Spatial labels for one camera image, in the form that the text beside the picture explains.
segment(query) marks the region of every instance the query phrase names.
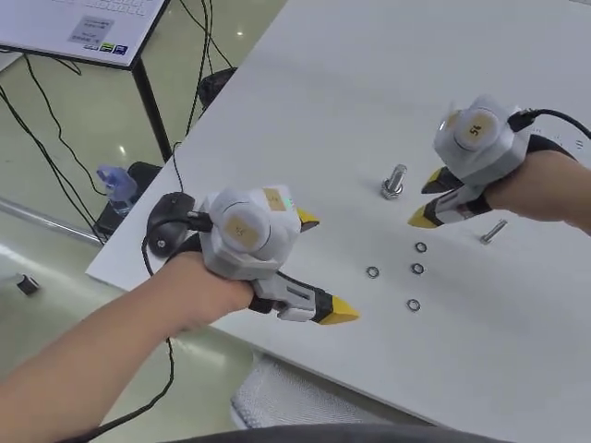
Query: black cable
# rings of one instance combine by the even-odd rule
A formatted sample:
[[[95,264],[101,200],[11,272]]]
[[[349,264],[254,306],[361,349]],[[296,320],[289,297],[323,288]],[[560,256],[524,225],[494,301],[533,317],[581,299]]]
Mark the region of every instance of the black cable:
[[[146,265],[146,270],[148,271],[150,276],[154,275],[154,271],[151,268],[150,257],[148,256],[148,241],[150,237],[153,235],[153,233],[156,231],[156,229],[168,223],[184,223],[191,231],[211,232],[213,224],[211,223],[211,218],[208,214],[203,212],[191,214],[193,215],[187,215],[185,218],[179,217],[174,219],[160,220],[154,223],[154,225],[144,236],[143,240],[141,241],[141,256],[144,259],[144,265]],[[170,364],[170,370],[168,375],[168,381],[166,382],[166,385],[164,385],[163,390],[161,390],[158,395],[151,399],[150,402],[148,402],[144,406],[141,406],[140,408],[136,409],[131,413],[127,413],[119,418],[112,420],[109,423],[100,425],[99,427],[92,429],[91,431],[81,436],[60,440],[58,443],[87,443],[88,441],[100,437],[101,435],[115,429],[120,425],[124,425],[125,423],[135,418],[138,418],[140,415],[146,413],[151,408],[153,408],[156,405],[156,403],[160,401],[160,399],[168,393],[169,389],[173,386],[173,383],[175,382],[175,357],[173,354],[173,344],[171,343],[170,338],[166,339],[166,344],[168,346],[168,361]]]
[[[519,111],[509,117],[509,127],[513,130],[513,132],[519,132],[528,126],[531,126],[534,123],[534,120],[536,120],[540,115],[551,115],[553,117],[560,118],[561,120],[576,127],[579,131],[585,134],[587,138],[591,139],[591,131],[589,131],[585,125],[572,118],[568,114],[561,113],[560,111],[554,111],[553,109],[526,109],[524,111]]]
[[[68,63],[66,63],[64,60],[60,60],[59,58],[54,58],[54,60],[59,63],[60,65],[65,66],[67,69],[69,69],[70,71],[72,71],[74,74],[76,74],[79,77],[82,77],[82,69],[80,69],[80,66],[76,65],[75,62],[72,62],[72,66],[70,66]]]
[[[205,38],[203,39],[203,50],[201,53],[201,64],[199,65],[199,77],[197,79],[197,86],[195,87],[195,95],[193,96],[193,104],[191,105],[191,112],[188,117],[187,122],[187,130],[185,131],[185,137],[188,135],[189,131],[191,130],[191,124],[193,123],[193,117],[195,116],[195,108],[197,107],[197,100],[199,98],[199,86],[201,84],[201,80],[203,79],[203,67],[205,66],[205,56],[207,53],[208,42],[209,42],[209,18],[207,7],[205,5],[205,0],[201,0],[201,6],[203,7],[203,15],[205,16]]]
[[[70,145],[68,145],[66,143],[66,141],[64,140],[64,138],[63,138],[64,130],[62,128],[62,125],[59,123],[59,120],[57,120],[57,117],[55,116],[54,109],[52,108],[49,98],[47,97],[45,90],[41,86],[41,83],[39,82],[39,80],[37,79],[37,76],[35,75],[35,73],[33,71],[33,66],[30,62],[28,55],[25,55],[25,62],[27,62],[27,69],[29,70],[30,77],[32,78],[33,82],[37,86],[37,89],[39,90],[39,92],[43,96],[43,99],[45,100],[45,105],[47,106],[47,110],[49,111],[49,115],[52,116],[52,119],[54,120],[54,123],[57,126],[57,138],[62,143],[62,145],[64,145],[67,148],[67,150],[70,151],[70,154],[72,155],[72,158],[74,159],[74,161],[84,171],[84,173],[86,173],[87,177],[89,178],[90,185],[92,186],[92,190],[94,190],[94,192],[96,192],[98,195],[106,197],[105,193],[103,193],[97,189],[96,185],[94,184],[94,180],[92,180],[92,175],[90,174],[90,171],[87,169],[86,166],[84,166],[84,164],[82,164],[82,162],[78,159],[76,152],[74,152],[72,147]]]
[[[183,6],[183,8],[185,9],[185,11],[187,12],[187,14],[191,17],[191,20],[193,20],[193,22],[199,26],[204,32],[207,33],[207,30],[205,29],[205,27],[199,23],[199,21],[195,18],[195,16],[193,16],[193,14],[191,13],[190,9],[187,7],[187,5],[185,5],[184,0],[179,0],[181,2],[181,5]],[[230,60],[228,60],[228,57],[226,57],[222,50],[218,47],[218,45],[216,44],[215,40],[213,39],[213,37],[211,37],[211,44],[213,44],[213,47],[215,48],[215,50],[218,52],[218,54],[222,57],[222,59],[224,60],[225,63],[228,64],[228,66],[230,67],[234,67],[231,63]]]
[[[177,141],[173,146],[173,166],[175,167],[176,178],[178,178],[178,184],[181,187],[181,192],[185,192],[185,187],[183,186],[183,178],[181,177],[181,173],[178,172],[178,166],[176,165],[176,148],[180,145],[181,142]]]
[[[94,233],[94,235],[96,235],[96,237],[98,238],[99,242],[102,245],[104,245],[104,241],[99,236],[99,234],[97,233],[97,231],[95,230],[94,225],[89,221],[89,219],[86,218],[86,216],[84,215],[84,213],[80,210],[80,208],[78,207],[78,205],[74,202],[74,200],[72,199],[72,197],[69,195],[69,193],[67,192],[64,184],[62,183],[62,180],[64,180],[67,183],[67,185],[70,187],[70,189],[72,190],[72,192],[74,193],[74,195],[78,199],[78,201],[79,201],[80,205],[82,206],[82,208],[87,212],[87,214],[89,215],[90,219],[96,224],[96,221],[93,219],[92,214],[90,214],[89,209],[84,204],[84,201],[80,197],[78,191],[72,185],[72,183],[67,179],[67,177],[61,172],[61,170],[57,167],[57,165],[54,163],[53,159],[51,158],[51,156],[47,152],[47,149],[45,148],[45,146],[31,132],[31,130],[29,129],[29,127],[27,126],[27,124],[20,117],[20,114],[18,114],[17,110],[14,108],[14,106],[12,105],[12,103],[10,102],[10,100],[8,99],[8,96],[6,95],[6,91],[4,90],[4,88],[2,87],[2,85],[0,85],[0,99],[2,99],[4,101],[4,103],[8,107],[8,110],[10,111],[10,113],[12,114],[12,116],[14,117],[14,119],[17,121],[17,123],[20,125],[20,127],[22,128],[22,130],[29,137],[32,138],[32,140],[35,142],[35,145],[37,145],[37,148],[39,148],[39,151],[42,153],[42,156],[44,157],[45,161],[49,164],[49,166],[50,166],[50,168],[52,170],[52,173],[54,174],[55,179],[57,180],[57,183],[59,184],[60,188],[62,189],[62,192],[66,196],[67,200],[70,202],[70,204],[76,210],[76,212],[82,218],[82,220],[84,220],[84,222],[86,222],[86,224],[90,227],[90,230],[92,231],[92,233]]]
[[[210,47],[211,47],[211,40],[213,40],[213,2],[210,0],[210,32],[207,35],[207,60],[210,64],[210,71],[213,74],[213,67],[211,66],[211,57],[210,57]]]
[[[171,388],[171,386],[173,386],[173,383],[175,382],[175,356],[173,354],[173,344],[171,343],[170,338],[166,339],[166,345],[168,346],[168,361],[170,364],[170,372],[168,376],[168,382],[164,386],[163,390],[156,397],[154,397],[148,404],[145,404],[144,406],[138,408],[132,413],[127,413],[126,415],[116,418],[113,421],[101,425],[82,436],[60,440],[58,443],[86,443],[88,441],[95,439],[96,437],[101,436],[102,434],[105,434],[115,429],[120,425],[129,422],[130,420],[139,417],[143,413],[146,413],[151,408],[153,408],[156,405],[156,403],[160,401],[160,399],[168,393],[168,390]]]

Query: black table leg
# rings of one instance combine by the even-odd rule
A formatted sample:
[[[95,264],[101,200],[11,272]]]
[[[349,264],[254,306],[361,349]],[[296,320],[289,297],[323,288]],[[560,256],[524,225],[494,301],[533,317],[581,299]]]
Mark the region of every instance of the black table leg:
[[[158,103],[154,98],[154,93],[151,90],[150,80],[148,79],[148,73],[144,66],[143,60],[140,58],[133,70],[131,71],[133,79],[136,80],[138,86],[139,96],[144,104],[146,114],[150,119],[151,130],[156,137],[160,153],[163,155],[164,161],[168,161],[173,155],[173,150],[170,147],[170,141],[166,136],[166,129],[164,129],[163,118],[160,116],[158,109]]]

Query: washer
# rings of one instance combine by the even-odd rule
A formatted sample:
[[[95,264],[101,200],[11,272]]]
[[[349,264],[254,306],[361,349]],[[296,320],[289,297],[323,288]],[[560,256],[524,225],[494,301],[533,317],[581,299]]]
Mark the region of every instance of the washer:
[[[427,244],[423,242],[416,242],[415,243],[415,250],[419,254],[424,254],[427,252]]]
[[[411,298],[410,300],[407,300],[406,307],[408,307],[408,309],[410,309],[412,312],[418,312],[421,310],[421,304],[415,298]]]
[[[370,279],[377,279],[380,276],[380,270],[375,266],[368,266],[366,269],[366,274]]]
[[[423,273],[425,273],[427,268],[425,268],[420,263],[413,263],[412,265],[410,265],[410,270],[415,275],[422,275]]]

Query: laptop keyboard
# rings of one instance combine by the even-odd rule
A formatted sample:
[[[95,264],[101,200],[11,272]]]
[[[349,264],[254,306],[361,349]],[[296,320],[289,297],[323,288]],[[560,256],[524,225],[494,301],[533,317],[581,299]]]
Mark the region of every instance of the laptop keyboard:
[[[145,16],[148,14],[147,6],[151,0],[53,0],[59,3],[79,4],[97,9],[129,14],[132,16]]]

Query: tiled floor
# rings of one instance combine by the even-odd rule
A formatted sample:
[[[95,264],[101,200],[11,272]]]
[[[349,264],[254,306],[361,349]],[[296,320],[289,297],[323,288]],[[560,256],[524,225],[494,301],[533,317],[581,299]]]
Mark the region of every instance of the tiled floor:
[[[198,19],[200,3],[187,0]],[[283,0],[213,0],[214,38],[239,65],[265,31]],[[199,70],[202,31],[173,0],[145,53],[145,63],[171,140],[184,135]],[[128,166],[162,159],[128,73],[82,66],[77,77],[53,60],[33,57],[34,69],[61,120],[65,139],[91,171],[98,164]],[[214,69],[225,67],[212,51]],[[56,137],[42,97],[33,88],[24,61],[0,73],[23,119],[45,144],[55,162],[98,215],[104,200]],[[42,155],[0,105],[0,197],[83,226],[61,194]],[[42,292],[26,299],[16,289],[0,289],[0,377],[60,332],[75,324],[116,289],[92,281],[84,270],[96,254],[85,245],[0,213],[0,270],[29,273]],[[212,331],[184,337],[176,345],[177,377],[169,395],[149,416],[97,441],[163,441],[209,434],[232,427],[229,399],[247,375],[251,353],[246,345]],[[127,413],[160,391],[168,362],[159,349],[119,400],[111,416]]]

